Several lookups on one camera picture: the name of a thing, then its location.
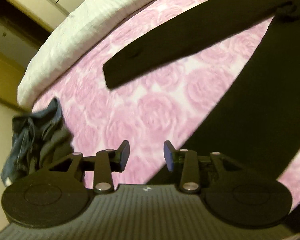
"bed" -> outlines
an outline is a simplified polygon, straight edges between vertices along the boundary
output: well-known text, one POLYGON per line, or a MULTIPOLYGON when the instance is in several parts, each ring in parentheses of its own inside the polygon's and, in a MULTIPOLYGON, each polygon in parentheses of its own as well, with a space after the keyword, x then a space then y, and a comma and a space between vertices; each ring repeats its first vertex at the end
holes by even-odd
MULTIPOLYGON (((204 1, 154 0, 121 22, 51 86, 41 87, 45 90, 40 91, 33 110, 59 98, 76 152, 94 155, 129 140, 130 159, 124 173, 113 174, 116 185, 144 183, 162 167, 163 142, 170 140, 178 148, 195 131, 240 73, 271 21, 116 90, 107 89, 102 66, 108 59, 149 30, 204 1)), ((92 187, 92 181, 93 174, 87 172, 86 186, 92 187)), ((300 202, 300 150, 279 181, 292 192, 296 206, 300 202)))

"metal screw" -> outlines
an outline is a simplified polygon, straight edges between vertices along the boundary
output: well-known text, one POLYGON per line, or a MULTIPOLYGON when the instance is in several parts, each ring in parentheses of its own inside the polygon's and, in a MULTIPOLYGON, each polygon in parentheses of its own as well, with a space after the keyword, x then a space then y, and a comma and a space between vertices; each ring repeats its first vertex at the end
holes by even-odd
POLYGON ((182 186, 185 190, 188 190, 188 191, 193 191, 193 190, 196 190, 198 189, 199 185, 195 182, 187 182, 185 184, 183 184, 182 186))
POLYGON ((99 191, 106 191, 111 189, 111 185, 107 182, 100 182, 96 185, 96 189, 99 191))

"black trousers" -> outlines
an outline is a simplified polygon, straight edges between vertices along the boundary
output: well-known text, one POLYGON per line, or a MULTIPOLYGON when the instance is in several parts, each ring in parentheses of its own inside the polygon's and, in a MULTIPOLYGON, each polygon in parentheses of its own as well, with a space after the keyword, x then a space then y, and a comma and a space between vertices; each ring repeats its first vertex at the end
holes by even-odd
MULTIPOLYGON (((182 148, 222 152, 276 179, 300 148, 300 0, 208 0, 114 55, 103 67, 106 84, 120 86, 273 14, 251 59, 182 148)), ((176 179, 165 166, 149 183, 176 179)))

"pink floral bedsheet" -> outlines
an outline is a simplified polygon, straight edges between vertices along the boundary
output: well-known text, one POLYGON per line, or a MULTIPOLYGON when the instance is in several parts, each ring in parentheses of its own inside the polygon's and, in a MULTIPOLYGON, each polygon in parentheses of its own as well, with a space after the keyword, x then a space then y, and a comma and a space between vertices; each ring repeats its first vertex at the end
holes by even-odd
MULTIPOLYGON (((144 183, 164 164, 162 146, 180 147, 215 106, 258 46, 268 19, 195 55, 109 91, 103 64, 149 30, 206 0, 156 0, 134 14, 52 85, 34 105, 61 101, 75 151, 94 155, 127 139, 130 159, 114 183, 144 183)), ((92 187, 88 172, 86 186, 92 187)), ((279 179, 300 201, 300 151, 279 179)))

